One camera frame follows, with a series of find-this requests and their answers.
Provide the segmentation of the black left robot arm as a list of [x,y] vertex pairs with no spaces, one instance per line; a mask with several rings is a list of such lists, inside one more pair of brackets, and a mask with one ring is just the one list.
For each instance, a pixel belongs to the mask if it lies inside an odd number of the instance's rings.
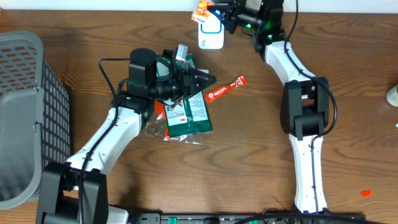
[[107,176],[126,146],[150,120],[155,102],[174,106],[216,82],[191,67],[187,47],[134,49],[127,78],[111,88],[108,116],[91,139],[66,162],[50,162],[42,173],[36,223],[135,223],[132,211],[108,202]]

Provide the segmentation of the red dustpan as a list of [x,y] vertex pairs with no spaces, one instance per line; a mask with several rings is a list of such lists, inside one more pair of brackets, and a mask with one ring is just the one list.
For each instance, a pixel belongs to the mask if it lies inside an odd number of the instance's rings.
[[165,106],[156,101],[154,114],[144,128],[144,136],[168,142],[203,144],[202,135],[193,127],[192,121],[169,126]]

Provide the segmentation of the red snack stick packet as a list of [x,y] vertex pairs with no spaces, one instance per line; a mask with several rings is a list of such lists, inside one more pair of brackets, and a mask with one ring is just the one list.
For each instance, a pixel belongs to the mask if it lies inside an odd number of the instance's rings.
[[239,86],[246,85],[247,83],[248,82],[247,82],[246,78],[244,77],[244,75],[240,75],[231,84],[223,85],[217,89],[214,89],[214,90],[209,91],[208,93],[205,93],[205,95],[204,95],[205,101],[207,103],[211,103],[211,102],[217,100],[218,98],[222,97],[223,95],[227,94],[231,90],[233,90]]

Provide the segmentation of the orange tissue pack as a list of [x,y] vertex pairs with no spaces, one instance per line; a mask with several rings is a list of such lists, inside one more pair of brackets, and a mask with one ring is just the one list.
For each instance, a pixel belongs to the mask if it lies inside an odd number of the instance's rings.
[[214,2],[211,0],[200,0],[196,8],[194,8],[191,20],[199,24],[207,24],[217,17],[208,10],[208,6],[214,6]]

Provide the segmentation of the green grip gloves package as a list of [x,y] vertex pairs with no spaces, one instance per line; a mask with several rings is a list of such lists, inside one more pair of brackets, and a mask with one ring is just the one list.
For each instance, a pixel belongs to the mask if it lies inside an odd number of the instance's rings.
[[213,126],[202,92],[187,100],[181,100],[175,105],[170,100],[162,104],[165,106],[169,126],[192,121],[193,128],[200,134],[213,132]]

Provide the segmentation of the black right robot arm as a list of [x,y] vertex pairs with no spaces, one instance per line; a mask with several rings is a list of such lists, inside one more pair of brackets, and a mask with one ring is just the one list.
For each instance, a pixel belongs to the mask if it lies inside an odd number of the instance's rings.
[[290,34],[282,27],[283,0],[213,1],[207,10],[229,33],[250,31],[255,51],[271,66],[284,86],[280,108],[282,130],[288,134],[295,163],[295,207],[302,213],[322,213],[327,203],[322,186],[323,137],[335,127],[336,100],[329,81],[316,77],[295,55]]

